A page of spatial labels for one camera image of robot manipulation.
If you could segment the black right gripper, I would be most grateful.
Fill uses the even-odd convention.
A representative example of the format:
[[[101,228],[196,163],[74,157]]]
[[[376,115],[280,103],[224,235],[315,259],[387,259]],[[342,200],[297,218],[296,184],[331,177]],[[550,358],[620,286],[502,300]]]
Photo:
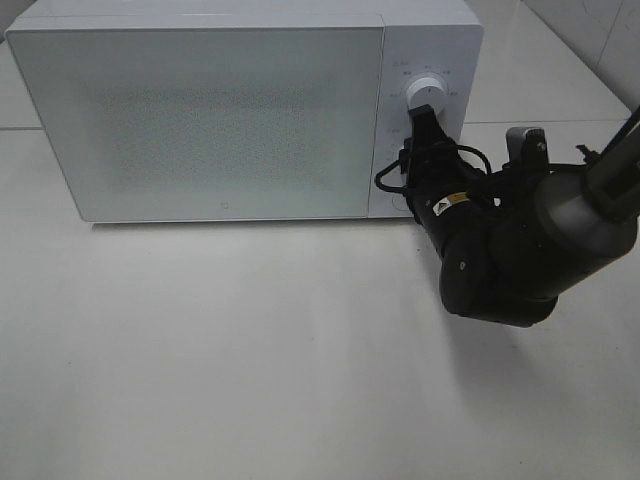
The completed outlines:
[[[417,195],[431,200],[435,194],[451,194],[463,191],[483,177],[483,171],[473,167],[462,158],[460,152],[470,153],[483,160],[483,153],[474,147],[456,144],[450,138],[445,139],[433,107],[425,104],[408,111],[411,122],[411,137],[404,140],[399,153],[401,173],[406,175],[406,187],[412,193],[405,197],[409,210],[418,225],[419,218]],[[426,152],[419,151],[413,157],[412,143],[431,143]]]

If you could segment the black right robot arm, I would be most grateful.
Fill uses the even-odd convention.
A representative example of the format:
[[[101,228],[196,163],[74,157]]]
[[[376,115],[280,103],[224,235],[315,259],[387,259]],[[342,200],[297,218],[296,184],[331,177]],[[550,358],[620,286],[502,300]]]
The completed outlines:
[[[639,119],[630,117],[602,151],[581,164],[553,163],[545,133],[513,127],[508,161],[472,167],[467,148],[429,106],[412,109],[399,155],[405,198],[440,261],[445,309],[529,327],[558,297],[626,255],[638,235]]]

